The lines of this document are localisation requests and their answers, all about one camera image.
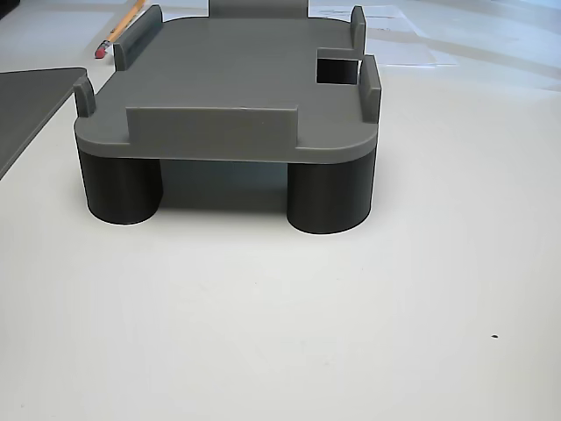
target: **3d printed stand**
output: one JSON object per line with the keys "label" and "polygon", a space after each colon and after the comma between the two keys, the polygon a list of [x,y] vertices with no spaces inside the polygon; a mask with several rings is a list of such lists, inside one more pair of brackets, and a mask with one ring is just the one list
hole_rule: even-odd
{"label": "3d printed stand", "polygon": [[113,224],[148,219],[160,160],[286,162],[294,227],[360,224],[381,94],[365,37],[360,7],[349,24],[308,18],[307,0],[209,0],[208,18],[166,23],[152,6],[115,43],[99,93],[87,77],[75,85],[89,209]]}

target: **gray plastic part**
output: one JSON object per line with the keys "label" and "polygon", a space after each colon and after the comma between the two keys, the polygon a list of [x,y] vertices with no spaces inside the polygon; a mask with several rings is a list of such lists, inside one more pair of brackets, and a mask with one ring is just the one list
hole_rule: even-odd
{"label": "gray plastic part", "polygon": [[[364,56],[362,8],[350,24],[303,9],[300,0],[209,0],[209,18],[162,24],[152,6],[118,41],[116,68],[126,71],[77,118],[78,147],[107,158],[317,164],[370,153],[381,88]],[[318,59],[363,58],[358,85],[316,82]]]}
{"label": "gray plastic part", "polygon": [[372,55],[366,55],[362,62],[360,68],[359,94],[363,119],[378,124],[382,87],[376,69],[376,61]]}
{"label": "gray plastic part", "polygon": [[308,0],[210,0],[211,18],[307,18]]}
{"label": "gray plastic part", "polygon": [[161,8],[151,7],[113,44],[115,70],[127,70],[158,34],[163,23]]}
{"label": "gray plastic part", "polygon": [[76,101],[78,117],[89,117],[96,111],[94,88],[91,86],[91,82],[86,75],[82,76],[74,84],[74,99]]}

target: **raised edge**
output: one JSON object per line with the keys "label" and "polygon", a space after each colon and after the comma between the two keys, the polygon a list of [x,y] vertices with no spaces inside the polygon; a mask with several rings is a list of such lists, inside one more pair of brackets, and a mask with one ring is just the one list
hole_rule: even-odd
{"label": "raised edge", "polygon": [[164,25],[161,8],[155,4],[113,44],[115,70],[127,70]]}
{"label": "raised edge", "polygon": [[91,116],[96,111],[96,96],[88,76],[84,75],[78,79],[73,88],[78,117]]}
{"label": "raised edge", "polygon": [[209,0],[210,18],[307,18],[308,0]]}
{"label": "raised edge", "polygon": [[286,155],[298,142],[297,107],[126,107],[129,142],[147,153],[217,159]]}
{"label": "raised edge", "polygon": [[366,18],[362,6],[354,6],[351,14],[351,41],[352,48],[360,54],[365,53],[366,44]]}
{"label": "raised edge", "polygon": [[365,55],[360,66],[359,96],[362,118],[367,123],[378,123],[382,87],[373,55]]}

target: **pencil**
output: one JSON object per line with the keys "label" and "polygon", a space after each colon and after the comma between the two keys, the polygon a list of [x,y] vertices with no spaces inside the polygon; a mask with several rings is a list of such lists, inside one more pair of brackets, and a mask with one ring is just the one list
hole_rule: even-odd
{"label": "pencil", "polygon": [[107,37],[107,39],[104,40],[96,49],[97,59],[102,59],[103,57],[105,57],[107,48],[109,48],[109,46],[113,42],[115,42],[117,38],[119,38],[119,36],[121,35],[121,33],[123,33],[123,31],[126,29],[128,24],[134,19],[134,17],[138,14],[140,9],[142,9],[142,6],[144,6],[145,2],[146,0],[137,0],[134,6],[132,6],[132,9],[124,16],[124,18],[121,19],[118,25],[115,26],[115,28],[113,28],[113,30],[109,34],[109,37]]}

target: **square hole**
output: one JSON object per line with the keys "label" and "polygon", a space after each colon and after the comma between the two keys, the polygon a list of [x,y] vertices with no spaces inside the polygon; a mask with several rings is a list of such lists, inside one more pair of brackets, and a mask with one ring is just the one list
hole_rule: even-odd
{"label": "square hole", "polygon": [[356,85],[359,62],[356,60],[317,59],[316,82]]}

